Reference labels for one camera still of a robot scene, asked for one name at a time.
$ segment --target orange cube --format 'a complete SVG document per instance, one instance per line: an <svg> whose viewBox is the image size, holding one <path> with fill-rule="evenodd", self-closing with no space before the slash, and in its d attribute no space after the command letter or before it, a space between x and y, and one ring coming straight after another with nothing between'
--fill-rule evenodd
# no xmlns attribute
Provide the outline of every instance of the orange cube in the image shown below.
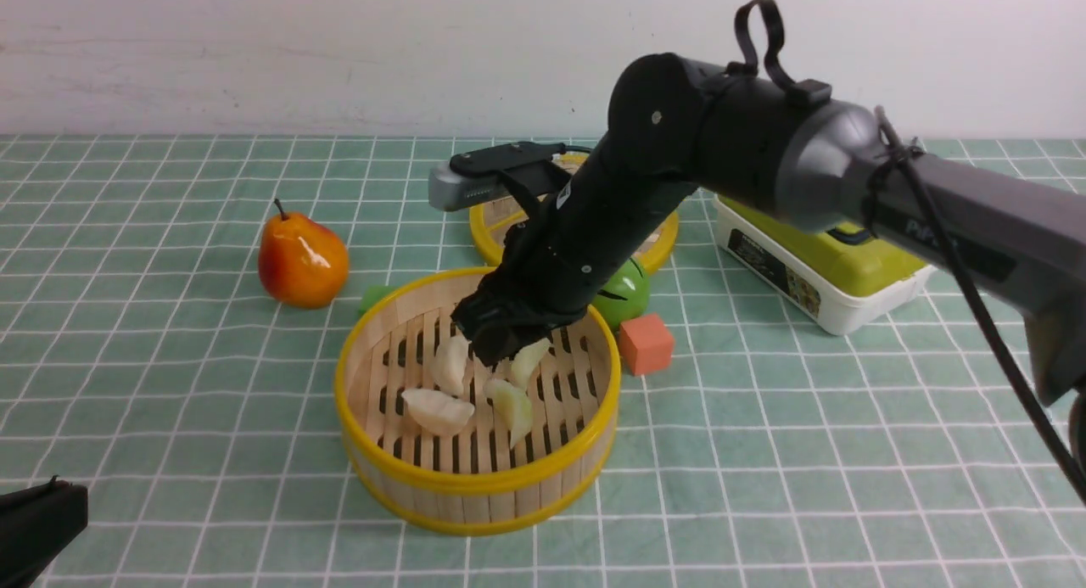
<svg viewBox="0 0 1086 588"><path fill-rule="evenodd" d="M618 350L634 376L667 368L671 365L674 348L674 336L655 312L619 325Z"/></svg>

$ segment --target label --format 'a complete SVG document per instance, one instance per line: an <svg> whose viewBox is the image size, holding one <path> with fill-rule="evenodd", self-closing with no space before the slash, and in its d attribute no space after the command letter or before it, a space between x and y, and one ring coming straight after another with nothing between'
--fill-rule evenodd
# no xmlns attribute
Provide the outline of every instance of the label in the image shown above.
<svg viewBox="0 0 1086 588"><path fill-rule="evenodd" d="M773 257L771 252L738 229L732 229L731 237L728 239L728 250L747 267L760 274L770 285L792 298L792 301L796 302L804 312L818 318L819 310L822 306L822 298L818 289L784 262Z"/></svg>
<svg viewBox="0 0 1086 588"><path fill-rule="evenodd" d="M875 210L875 221L885 228L899 233L912 241L932 249L933 251L937 251L939 257L943 255L942 249L939 249L938 241L935 239L935 233L932 230L931 225L882 204L880 204ZM965 267L973 272L977 272L977 274L986 276L996 283L1007 280L1008 276L1011 275L1011 272L1013 272L1014 267L1018 265L1018 262L1009 255L978 245L973 240L962 238L961 236L950 234L949 232L947 233L947 236L950 237L950 241L954 242L955 248L958 249L958 257L961 258Z"/></svg>
<svg viewBox="0 0 1086 588"><path fill-rule="evenodd" d="M569 179L569 183L566 184L566 187L563 187L561 191L558 192L558 198L555 198L554 201L554 210L557 211L558 209L560 209L561 205L566 203L566 200L569 199L569 193L570 191L572 191L570 187L572 185L573 185L573 179Z"/></svg>

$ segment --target white wall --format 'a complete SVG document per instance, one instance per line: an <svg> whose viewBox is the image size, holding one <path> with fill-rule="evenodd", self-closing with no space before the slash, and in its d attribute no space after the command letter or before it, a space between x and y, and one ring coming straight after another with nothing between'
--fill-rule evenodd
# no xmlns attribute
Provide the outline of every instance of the white wall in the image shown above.
<svg viewBox="0 0 1086 588"><path fill-rule="evenodd" d="M748 0L0 0L0 132L597 135ZM1086 0L778 0L783 61L934 136L1086 136ZM759 48L760 16L753 16Z"/></svg>

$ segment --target yellow lid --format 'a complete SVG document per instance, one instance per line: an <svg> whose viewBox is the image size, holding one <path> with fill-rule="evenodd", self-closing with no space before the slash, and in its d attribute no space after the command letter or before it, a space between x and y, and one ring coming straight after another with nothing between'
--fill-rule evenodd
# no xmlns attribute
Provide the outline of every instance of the yellow lid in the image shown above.
<svg viewBox="0 0 1086 588"><path fill-rule="evenodd" d="M585 153L566 153L558 158L556 165L573 174L585 162ZM471 239L476 249L488 265L496 266L502 262L505 249L505 233L518 222L523 221L525 211L512 197L501 198L468 209L468 223ZM673 212L664 223L642 242L634 255L641 261L648 274L655 274L664 266L675 246L679 237L679 213Z"/></svg>
<svg viewBox="0 0 1086 588"><path fill-rule="evenodd" d="M843 224L835 230L805 234L732 200L718 199L831 285L856 298L872 296L927 265L884 240L859 238L864 230L857 225Z"/></svg>

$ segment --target green apple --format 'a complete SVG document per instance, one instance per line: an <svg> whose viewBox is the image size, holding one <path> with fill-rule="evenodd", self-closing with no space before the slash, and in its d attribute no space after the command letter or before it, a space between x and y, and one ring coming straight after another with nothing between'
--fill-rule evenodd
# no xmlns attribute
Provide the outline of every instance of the green apple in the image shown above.
<svg viewBox="0 0 1086 588"><path fill-rule="evenodd" d="M648 275L636 258L630 258L607 282L592 305L599 311L613 331L648 309Z"/></svg>

